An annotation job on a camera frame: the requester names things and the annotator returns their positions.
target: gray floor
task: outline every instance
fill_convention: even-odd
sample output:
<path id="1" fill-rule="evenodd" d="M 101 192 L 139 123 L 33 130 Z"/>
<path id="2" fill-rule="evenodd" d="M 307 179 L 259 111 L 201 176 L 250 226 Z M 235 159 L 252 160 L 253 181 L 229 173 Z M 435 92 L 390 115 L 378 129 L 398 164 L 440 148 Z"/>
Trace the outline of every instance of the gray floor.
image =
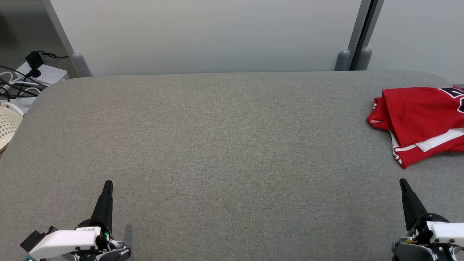
<path id="1" fill-rule="evenodd" d="M 0 65 L 17 69 L 31 51 L 67 55 L 41 0 L 0 0 Z M 77 73 L 69 58 L 43 57 L 45 64 Z"/>

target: gray fabric surface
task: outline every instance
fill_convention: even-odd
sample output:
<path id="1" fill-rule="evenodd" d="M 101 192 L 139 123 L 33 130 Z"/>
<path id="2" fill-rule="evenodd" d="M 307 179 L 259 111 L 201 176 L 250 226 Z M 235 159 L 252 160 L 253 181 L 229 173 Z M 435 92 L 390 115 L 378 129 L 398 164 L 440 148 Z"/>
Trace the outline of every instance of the gray fabric surface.
<path id="1" fill-rule="evenodd" d="M 114 182 L 133 260 L 390 260 L 399 179 L 464 221 L 464 156 L 403 170 L 366 123 L 421 72 L 270 72 L 72 79 L 32 105 L 0 159 L 0 260 L 33 230 L 73 229 Z"/>

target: black cable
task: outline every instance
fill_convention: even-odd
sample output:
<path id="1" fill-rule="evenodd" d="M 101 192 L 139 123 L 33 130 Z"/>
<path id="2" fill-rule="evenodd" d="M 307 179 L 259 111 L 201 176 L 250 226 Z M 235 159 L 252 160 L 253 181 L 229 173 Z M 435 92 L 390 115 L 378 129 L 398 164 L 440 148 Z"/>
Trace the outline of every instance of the black cable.
<path id="1" fill-rule="evenodd" d="M 66 56 L 57 56 L 56 54 L 51 53 L 51 52 L 44 52 L 44 51 L 38 51 L 38 52 L 41 52 L 42 55 L 46 55 L 46 56 L 52 57 L 52 58 L 68 58 L 68 57 L 69 57 L 69 55 L 66 55 Z"/>
<path id="2" fill-rule="evenodd" d="M 0 78 L 0 82 L 2 82 L 2 83 L 4 83 L 4 84 L 6 84 L 6 85 L 12 87 L 13 89 L 16 89 L 16 90 L 18 90 L 18 91 L 22 91 L 19 87 L 16 87 L 16 86 L 14 86 L 14 85 L 11 84 L 11 83 L 8 83 L 7 81 L 5 81 L 5 80 L 2 79 L 2 78 Z M 30 94 L 30 95 L 33 95 L 34 97 L 37 97 L 37 96 L 38 96 L 38 94 L 35 94 L 35 93 L 33 93 L 33 92 L 30 92 L 30 91 L 24 91 L 24 90 L 23 90 L 22 92 L 27 93 L 27 94 Z"/>
<path id="3" fill-rule="evenodd" d="M 8 93 L 8 91 L 3 87 L 0 87 L 0 89 L 5 91 L 5 93 L 0 93 L 0 95 L 6 96 L 6 101 L 10 102 L 10 94 Z"/>
<path id="4" fill-rule="evenodd" d="M 15 70 L 15 69 L 12 69 L 12 68 L 10 68 L 10 67 L 6 67 L 6 66 L 3 66 L 3 65 L 0 65 L 0 67 L 1 67 L 1 68 L 5 68 L 5 69 L 10 70 L 10 71 L 13 71 L 13 72 L 17 72 L 17 73 L 21 74 L 22 76 L 26 77 L 26 75 L 23 74 L 22 72 L 19 72 L 19 71 Z M 39 83 L 39 82 L 36 82 L 35 80 L 31 79 L 31 77 L 26 77 L 26 78 L 29 79 L 29 80 L 31 80 L 32 82 L 34 82 L 34 83 L 40 85 L 40 86 L 47 87 L 46 85 L 43 85 L 43 84 L 41 84 L 41 83 Z"/>

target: folded clothing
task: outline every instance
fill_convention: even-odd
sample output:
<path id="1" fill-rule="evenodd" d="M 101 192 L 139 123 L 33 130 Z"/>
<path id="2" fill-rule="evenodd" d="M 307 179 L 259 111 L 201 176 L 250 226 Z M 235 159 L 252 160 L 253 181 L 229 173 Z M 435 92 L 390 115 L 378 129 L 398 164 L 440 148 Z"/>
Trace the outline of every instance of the folded clothing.
<path id="1" fill-rule="evenodd" d="M 402 168 L 443 151 L 464 151 L 464 91 L 457 87 L 388 89 L 367 121 L 391 133 Z"/>

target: white wall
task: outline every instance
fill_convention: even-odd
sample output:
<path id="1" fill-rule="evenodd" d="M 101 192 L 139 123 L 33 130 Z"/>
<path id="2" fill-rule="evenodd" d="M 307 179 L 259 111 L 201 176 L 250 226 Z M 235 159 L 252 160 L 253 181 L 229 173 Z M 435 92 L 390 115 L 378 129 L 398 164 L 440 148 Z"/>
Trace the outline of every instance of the white wall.
<path id="1" fill-rule="evenodd" d="M 464 1 L 385 0 L 368 70 L 432 72 L 464 84 Z"/>
<path id="2" fill-rule="evenodd" d="M 331 71 L 361 0 L 51 0 L 93 75 Z"/>

